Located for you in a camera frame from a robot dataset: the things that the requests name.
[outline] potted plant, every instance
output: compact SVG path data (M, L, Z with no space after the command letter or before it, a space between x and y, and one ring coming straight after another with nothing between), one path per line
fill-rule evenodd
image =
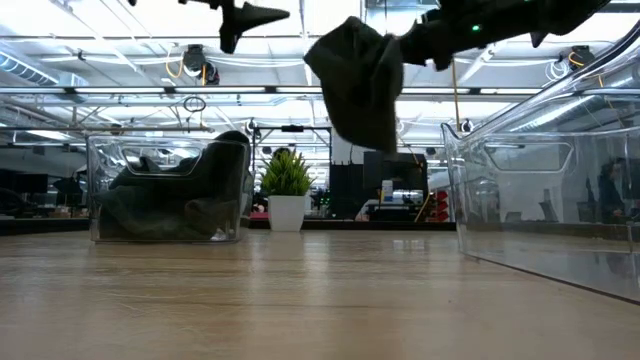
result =
M269 224L273 231L300 231L304 220L305 195L311 187L309 166L302 154L274 154L266 164L262 189L269 196Z

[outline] wooden table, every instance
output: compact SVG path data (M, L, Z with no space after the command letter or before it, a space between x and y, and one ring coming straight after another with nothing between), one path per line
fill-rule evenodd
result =
M0 241L0 359L638 359L640 307L477 262L454 233L235 245Z

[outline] clear plastic bin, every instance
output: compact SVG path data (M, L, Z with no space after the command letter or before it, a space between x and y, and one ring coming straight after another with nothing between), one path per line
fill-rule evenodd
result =
M92 240L240 240L253 177L248 142L236 139L246 138L239 132L216 140L89 136Z
M465 138L443 125L464 253L640 301L639 34Z

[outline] white flower pot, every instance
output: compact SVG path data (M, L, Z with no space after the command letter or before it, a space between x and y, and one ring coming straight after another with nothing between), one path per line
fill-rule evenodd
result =
M304 196L269 196L271 231L300 231L304 204Z

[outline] green plant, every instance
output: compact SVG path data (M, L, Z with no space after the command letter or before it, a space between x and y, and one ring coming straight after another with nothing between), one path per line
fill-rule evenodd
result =
M303 196L311 187L309 167L302 154L283 152L267 163L267 171L262 176L262 190L267 195Z

